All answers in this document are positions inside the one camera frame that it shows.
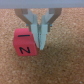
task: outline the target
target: toy block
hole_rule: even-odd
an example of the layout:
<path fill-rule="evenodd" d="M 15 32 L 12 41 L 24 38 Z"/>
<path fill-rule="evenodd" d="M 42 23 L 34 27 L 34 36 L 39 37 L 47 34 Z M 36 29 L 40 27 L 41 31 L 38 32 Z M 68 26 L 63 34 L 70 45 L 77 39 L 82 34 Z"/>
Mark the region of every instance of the toy block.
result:
<path fill-rule="evenodd" d="M 37 47 L 34 41 L 34 37 L 28 28 L 20 28 L 15 30 L 13 46 L 18 56 L 37 55 Z"/>

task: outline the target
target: cork surface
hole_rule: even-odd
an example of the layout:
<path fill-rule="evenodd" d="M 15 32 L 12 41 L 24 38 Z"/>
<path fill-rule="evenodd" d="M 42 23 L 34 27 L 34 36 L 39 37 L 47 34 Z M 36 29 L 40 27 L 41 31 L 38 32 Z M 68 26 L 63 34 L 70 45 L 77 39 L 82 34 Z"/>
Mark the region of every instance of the cork surface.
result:
<path fill-rule="evenodd" d="M 31 9 L 38 22 L 47 9 Z M 63 9 L 34 57 L 19 57 L 16 28 L 26 28 L 13 9 L 0 9 L 0 84 L 84 84 L 84 8 Z"/>

